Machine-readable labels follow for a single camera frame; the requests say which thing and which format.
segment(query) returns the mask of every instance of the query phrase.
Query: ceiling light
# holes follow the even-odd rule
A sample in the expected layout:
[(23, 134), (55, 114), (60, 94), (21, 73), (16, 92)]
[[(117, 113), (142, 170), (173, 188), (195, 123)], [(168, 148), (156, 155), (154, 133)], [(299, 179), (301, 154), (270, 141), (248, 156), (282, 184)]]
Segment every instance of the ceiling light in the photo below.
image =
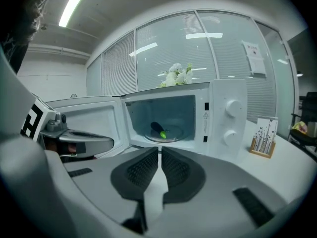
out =
[(287, 61), (284, 61), (284, 60), (281, 60), (281, 59), (279, 59), (279, 60), (277, 60), (277, 61), (279, 61), (279, 62), (281, 62), (281, 63), (283, 63), (283, 64), (288, 64)]
[(192, 69), (192, 70), (202, 70), (202, 69), (207, 69), (207, 68), (198, 68), (198, 69)]
[(65, 10), (63, 12), (63, 15), (61, 16), (60, 18), (60, 22), (59, 22), (59, 26), (62, 26), (62, 27), (66, 27), (67, 26), (67, 23), (71, 17), (71, 15), (73, 14), (77, 4), (79, 3), (80, 0), (69, 0), (66, 7), (65, 7)]
[[(144, 47), (141, 47), (141, 48), (137, 49), (135, 53), (138, 54), (138, 53), (143, 52), (143, 51), (145, 51), (145, 50), (149, 50), (149, 49), (151, 49), (151, 48), (154, 48), (154, 47), (156, 47), (157, 45), (158, 45), (158, 44), (157, 44), (156, 42), (151, 43), (151, 44), (149, 44), (149, 45), (146, 45), (146, 46), (144, 46)], [(133, 51), (132, 53), (129, 54), (129, 56), (133, 57), (135, 53), (134, 53), (134, 51)]]
[(211, 38), (222, 38), (222, 33), (197, 33), (197, 34), (186, 34), (186, 39), (194, 39), (194, 38), (206, 38), (211, 37)]

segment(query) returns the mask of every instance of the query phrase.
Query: chair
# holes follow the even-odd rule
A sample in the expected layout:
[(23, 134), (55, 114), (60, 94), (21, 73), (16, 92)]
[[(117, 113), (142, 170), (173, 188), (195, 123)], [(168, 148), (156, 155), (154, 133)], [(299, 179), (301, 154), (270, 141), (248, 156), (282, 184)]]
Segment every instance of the chair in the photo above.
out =
[[(299, 117), (300, 121), (303, 121), (307, 125), (310, 121), (317, 122), (317, 92), (309, 92), (303, 99), (302, 116), (297, 114), (292, 114), (292, 116), (292, 126), (295, 124), (296, 117)], [(308, 152), (306, 146), (315, 146), (315, 152), (317, 151), (317, 138), (309, 137), (308, 135), (305, 135), (296, 129), (292, 129), (290, 131), (290, 136), (291, 142), (296, 140), (299, 143), (299, 145), (297, 145), (303, 151)]]

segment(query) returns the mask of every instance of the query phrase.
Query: white flowers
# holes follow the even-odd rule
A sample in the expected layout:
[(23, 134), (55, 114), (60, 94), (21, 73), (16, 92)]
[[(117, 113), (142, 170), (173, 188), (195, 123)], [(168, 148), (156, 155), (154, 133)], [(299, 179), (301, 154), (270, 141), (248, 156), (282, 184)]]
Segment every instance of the white flowers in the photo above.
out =
[(183, 69), (180, 63), (175, 63), (165, 75), (166, 79), (159, 87), (190, 84), (193, 78), (192, 65), (188, 64), (188, 67)]

